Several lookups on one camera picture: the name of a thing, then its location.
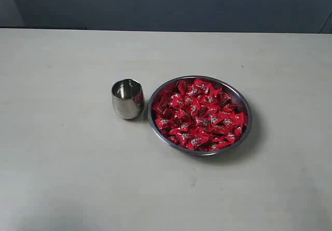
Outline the stainless steel cup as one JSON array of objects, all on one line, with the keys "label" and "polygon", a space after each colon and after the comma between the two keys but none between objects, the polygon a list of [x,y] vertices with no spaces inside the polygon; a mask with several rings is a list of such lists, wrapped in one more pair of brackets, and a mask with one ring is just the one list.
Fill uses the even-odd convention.
[{"label": "stainless steel cup", "polygon": [[142,85],[134,79],[126,78],[114,83],[111,96],[113,109],[122,119],[135,119],[145,108]]}]

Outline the red wrapped candy top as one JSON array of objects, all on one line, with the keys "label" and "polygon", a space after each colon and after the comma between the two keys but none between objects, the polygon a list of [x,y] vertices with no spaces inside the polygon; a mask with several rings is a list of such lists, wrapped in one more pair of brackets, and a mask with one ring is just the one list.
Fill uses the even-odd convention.
[{"label": "red wrapped candy top", "polygon": [[204,94],[210,93],[211,84],[208,83],[208,82],[206,82],[206,81],[203,81],[203,80],[200,80],[198,78],[195,78],[195,80],[193,82],[193,85],[196,88],[199,88],[200,90],[202,90],[202,92]]}]

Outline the stainless steel plate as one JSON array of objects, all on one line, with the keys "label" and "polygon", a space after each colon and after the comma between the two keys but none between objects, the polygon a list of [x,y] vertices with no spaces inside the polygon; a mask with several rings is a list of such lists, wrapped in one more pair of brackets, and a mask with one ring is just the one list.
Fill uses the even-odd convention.
[{"label": "stainless steel plate", "polygon": [[[210,93],[193,85],[195,78],[211,84]],[[232,113],[244,113],[243,127],[230,119]],[[252,127],[252,111],[243,95],[231,85],[207,76],[181,76],[165,82],[149,99],[147,117],[155,134],[167,145],[196,156],[224,153],[239,146]],[[155,119],[166,118],[172,127],[158,130]],[[206,142],[197,150],[187,142],[202,137]]]}]

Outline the red wrapped candy right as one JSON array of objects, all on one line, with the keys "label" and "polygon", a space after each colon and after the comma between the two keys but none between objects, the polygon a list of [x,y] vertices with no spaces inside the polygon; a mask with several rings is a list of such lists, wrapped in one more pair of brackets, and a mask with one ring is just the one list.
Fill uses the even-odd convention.
[{"label": "red wrapped candy right", "polygon": [[240,112],[240,113],[232,113],[230,115],[230,119],[232,120],[232,122],[236,125],[236,126],[240,126],[240,127],[243,127],[244,125],[244,113],[243,112]]}]

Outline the red wrapped candy left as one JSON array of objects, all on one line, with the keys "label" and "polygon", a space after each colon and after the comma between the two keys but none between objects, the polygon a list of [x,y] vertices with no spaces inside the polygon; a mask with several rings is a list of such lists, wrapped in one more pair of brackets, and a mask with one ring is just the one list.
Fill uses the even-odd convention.
[{"label": "red wrapped candy left", "polygon": [[173,125],[172,121],[170,119],[166,119],[166,118],[157,118],[157,119],[155,119],[155,124],[156,124],[158,130],[169,129]]}]

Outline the red wrapped candy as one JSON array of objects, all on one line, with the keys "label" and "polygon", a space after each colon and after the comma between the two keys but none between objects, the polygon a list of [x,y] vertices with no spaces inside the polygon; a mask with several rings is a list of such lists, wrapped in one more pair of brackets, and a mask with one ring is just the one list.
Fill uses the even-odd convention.
[{"label": "red wrapped candy", "polygon": [[190,139],[187,142],[186,148],[189,149],[189,150],[197,150],[205,142],[206,142],[205,138],[195,137],[195,138]]},{"label": "red wrapped candy", "polygon": [[155,119],[155,124],[156,124],[158,130],[169,129],[173,125],[172,121],[170,119],[166,119],[166,118],[157,118],[157,119]]},{"label": "red wrapped candy", "polygon": [[240,127],[243,127],[244,125],[244,113],[243,112],[240,112],[240,113],[232,113],[230,115],[230,119],[232,120],[232,122],[236,125],[236,126],[240,126]]},{"label": "red wrapped candy", "polygon": [[195,80],[193,82],[193,85],[196,88],[199,88],[200,90],[202,90],[202,92],[204,94],[210,93],[211,84],[208,83],[208,82],[206,82],[206,81],[203,81],[203,80],[200,80],[198,78],[195,78]]}]

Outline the red wrapped candy bottom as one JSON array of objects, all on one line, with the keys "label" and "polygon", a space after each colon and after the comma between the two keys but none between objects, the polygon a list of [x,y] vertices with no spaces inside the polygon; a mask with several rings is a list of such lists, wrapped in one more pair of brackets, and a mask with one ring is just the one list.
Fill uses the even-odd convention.
[{"label": "red wrapped candy bottom", "polygon": [[195,138],[190,139],[187,142],[186,148],[189,149],[189,150],[197,150],[205,142],[206,142],[205,138],[195,137]]}]

